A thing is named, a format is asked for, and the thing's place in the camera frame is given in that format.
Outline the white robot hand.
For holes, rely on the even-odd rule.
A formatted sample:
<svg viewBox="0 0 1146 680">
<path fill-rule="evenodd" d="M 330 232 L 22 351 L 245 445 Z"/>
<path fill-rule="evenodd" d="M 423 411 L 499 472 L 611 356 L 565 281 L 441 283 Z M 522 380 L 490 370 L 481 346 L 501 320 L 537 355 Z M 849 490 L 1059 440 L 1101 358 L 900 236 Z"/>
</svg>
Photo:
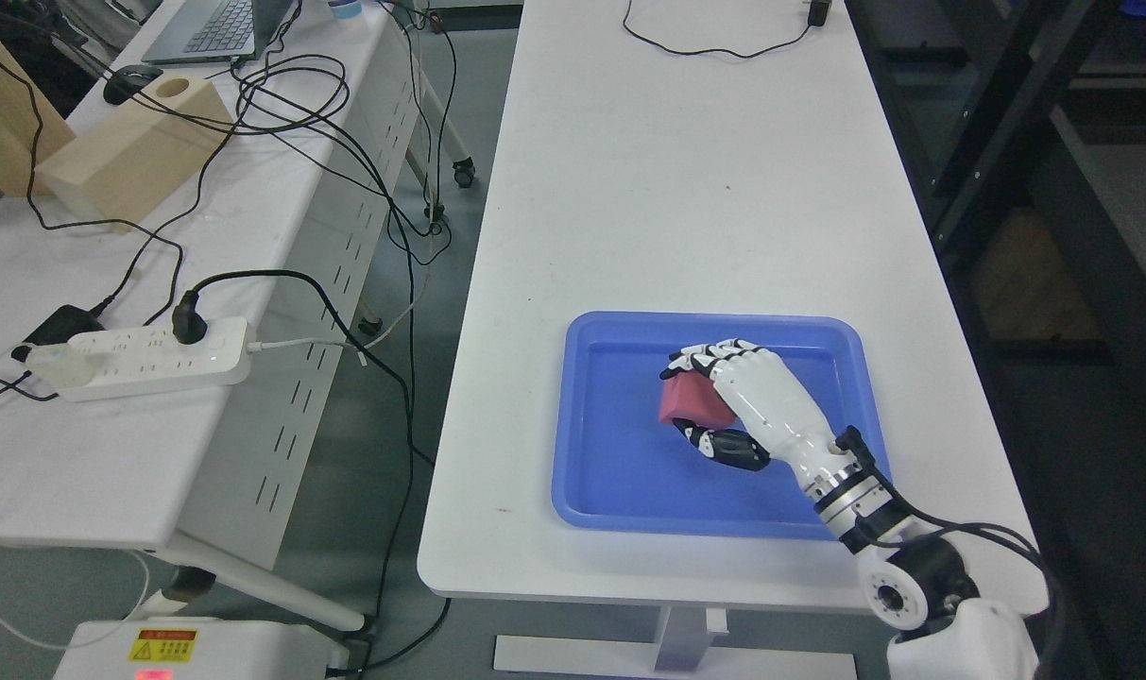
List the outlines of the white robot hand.
<svg viewBox="0 0 1146 680">
<path fill-rule="evenodd" d="M 835 447 L 826 414 L 783 358 L 749 341 L 719 341 L 686 346 L 669 357 L 664 382 L 699 375 L 711 383 L 744 432 L 727 433 L 691 419 L 676 421 L 702 456 L 733 468 L 760 470 L 772 460 L 785 462 L 807 492 L 850 464 Z"/>
</svg>

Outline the white robot forearm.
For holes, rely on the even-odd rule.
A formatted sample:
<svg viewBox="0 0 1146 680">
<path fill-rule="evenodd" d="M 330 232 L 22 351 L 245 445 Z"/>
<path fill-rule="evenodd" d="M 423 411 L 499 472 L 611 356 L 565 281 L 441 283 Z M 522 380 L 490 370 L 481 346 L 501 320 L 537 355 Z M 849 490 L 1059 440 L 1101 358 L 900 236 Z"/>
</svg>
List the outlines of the white robot forearm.
<svg viewBox="0 0 1146 680">
<path fill-rule="evenodd" d="M 1034 679 L 1042 669 L 1022 615 L 983 597 L 948 536 L 924 518 L 848 425 L 830 444 L 832 468 L 806 494 L 857 560 L 871 611 L 894 630 L 892 679 Z"/>
</svg>

